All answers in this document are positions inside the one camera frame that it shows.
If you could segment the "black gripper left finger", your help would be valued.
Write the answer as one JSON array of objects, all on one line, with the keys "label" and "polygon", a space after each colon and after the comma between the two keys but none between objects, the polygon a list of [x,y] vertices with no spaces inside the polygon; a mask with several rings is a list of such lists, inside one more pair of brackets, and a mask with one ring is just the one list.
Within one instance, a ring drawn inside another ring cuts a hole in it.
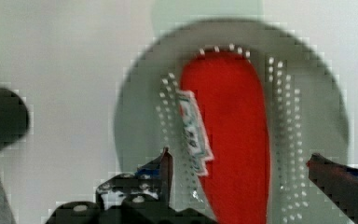
[{"label": "black gripper left finger", "polygon": [[139,167],[102,183],[96,201],[60,205],[46,224],[218,224],[202,213],[169,206],[172,186],[172,155],[167,147]]}]

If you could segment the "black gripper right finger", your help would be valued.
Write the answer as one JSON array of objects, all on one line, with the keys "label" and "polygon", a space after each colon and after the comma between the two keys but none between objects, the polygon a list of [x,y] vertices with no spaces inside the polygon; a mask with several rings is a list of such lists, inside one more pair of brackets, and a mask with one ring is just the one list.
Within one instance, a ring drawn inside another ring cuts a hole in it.
[{"label": "black gripper right finger", "polygon": [[309,180],[351,221],[358,224],[358,168],[313,153],[307,161]]}]

